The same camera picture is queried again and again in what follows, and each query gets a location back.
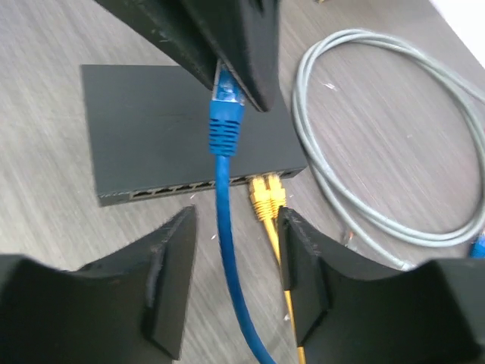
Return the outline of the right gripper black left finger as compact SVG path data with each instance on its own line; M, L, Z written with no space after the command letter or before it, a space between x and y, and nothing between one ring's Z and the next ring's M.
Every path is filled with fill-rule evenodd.
M1 257L3 363L171 363L180 358L196 209L76 271Z

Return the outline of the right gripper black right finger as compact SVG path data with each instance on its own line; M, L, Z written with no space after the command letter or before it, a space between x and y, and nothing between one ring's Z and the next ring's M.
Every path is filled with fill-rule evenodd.
M484 262L432 259L409 271L344 247L279 211L281 275L309 363L482 363Z

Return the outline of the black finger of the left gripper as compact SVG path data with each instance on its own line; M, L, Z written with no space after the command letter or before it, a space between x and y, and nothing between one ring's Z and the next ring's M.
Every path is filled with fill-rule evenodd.
M216 57L230 69L246 98L271 110L278 83L279 1L184 1Z
M180 1L96 0L96 3L190 72L208 89L213 87L216 55Z

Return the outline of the black network switch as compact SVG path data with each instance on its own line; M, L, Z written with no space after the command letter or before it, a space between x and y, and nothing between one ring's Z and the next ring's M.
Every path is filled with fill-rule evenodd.
M211 189L211 93L179 66L80 68L95 194L101 206ZM282 96L268 113L247 106L230 182L307 165Z

